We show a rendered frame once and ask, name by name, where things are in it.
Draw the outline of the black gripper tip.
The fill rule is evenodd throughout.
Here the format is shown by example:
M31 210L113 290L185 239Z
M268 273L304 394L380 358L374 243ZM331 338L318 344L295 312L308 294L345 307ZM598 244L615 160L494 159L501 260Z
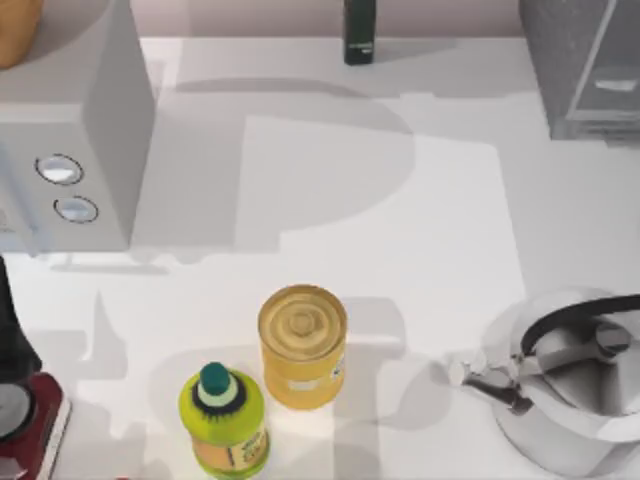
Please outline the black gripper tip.
M6 264L0 255L0 384L25 382L41 368L42 361L18 320Z

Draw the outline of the yellow can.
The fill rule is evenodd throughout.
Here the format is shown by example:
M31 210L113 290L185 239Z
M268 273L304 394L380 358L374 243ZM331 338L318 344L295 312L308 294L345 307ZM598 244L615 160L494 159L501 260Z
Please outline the yellow can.
M324 288L297 284L272 294L258 314L270 394L296 410L333 401L345 379L347 326L344 305Z

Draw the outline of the grey cabinet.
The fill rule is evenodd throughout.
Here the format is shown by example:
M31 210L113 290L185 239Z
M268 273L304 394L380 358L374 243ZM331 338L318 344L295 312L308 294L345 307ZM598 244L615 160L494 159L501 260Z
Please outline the grey cabinet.
M640 0L519 0L553 140L640 145Z

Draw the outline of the pale microwave oven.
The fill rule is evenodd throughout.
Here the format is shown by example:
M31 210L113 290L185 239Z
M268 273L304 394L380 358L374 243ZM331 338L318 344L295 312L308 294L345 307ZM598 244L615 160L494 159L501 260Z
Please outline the pale microwave oven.
M126 250L155 113L130 0L45 0L28 57L0 71L0 253ZM44 180L35 160L52 154L83 179ZM95 221L55 212L74 196L96 204Z

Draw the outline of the red and black appliance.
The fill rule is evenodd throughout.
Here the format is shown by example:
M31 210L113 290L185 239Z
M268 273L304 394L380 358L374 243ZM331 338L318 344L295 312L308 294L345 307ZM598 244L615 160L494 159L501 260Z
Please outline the red and black appliance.
M0 384L0 480L51 480L70 413L48 373Z

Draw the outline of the large microwave knob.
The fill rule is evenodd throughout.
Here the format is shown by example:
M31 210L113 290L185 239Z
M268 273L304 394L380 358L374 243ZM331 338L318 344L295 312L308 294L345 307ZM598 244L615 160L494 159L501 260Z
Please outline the large microwave knob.
M74 185L84 177L82 166L73 158L63 154L52 154L35 160L37 173L55 185Z

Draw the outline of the dark green bottle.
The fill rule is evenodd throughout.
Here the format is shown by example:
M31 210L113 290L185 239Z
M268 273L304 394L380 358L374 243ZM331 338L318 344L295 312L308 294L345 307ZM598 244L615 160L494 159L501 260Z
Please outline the dark green bottle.
M346 65L374 60L377 0L343 0L343 60Z

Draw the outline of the small microwave knob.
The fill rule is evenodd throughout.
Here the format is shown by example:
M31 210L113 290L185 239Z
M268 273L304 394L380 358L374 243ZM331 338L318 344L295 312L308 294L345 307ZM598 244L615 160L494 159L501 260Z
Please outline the small microwave knob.
M99 215L96 204L81 196L57 199L53 208L63 220L75 224L91 223Z

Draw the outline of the orange-brown bread loaf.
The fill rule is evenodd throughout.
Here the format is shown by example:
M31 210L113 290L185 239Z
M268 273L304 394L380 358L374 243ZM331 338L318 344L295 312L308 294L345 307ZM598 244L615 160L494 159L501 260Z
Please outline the orange-brown bread loaf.
M29 53L44 0L0 0L0 69L18 65Z

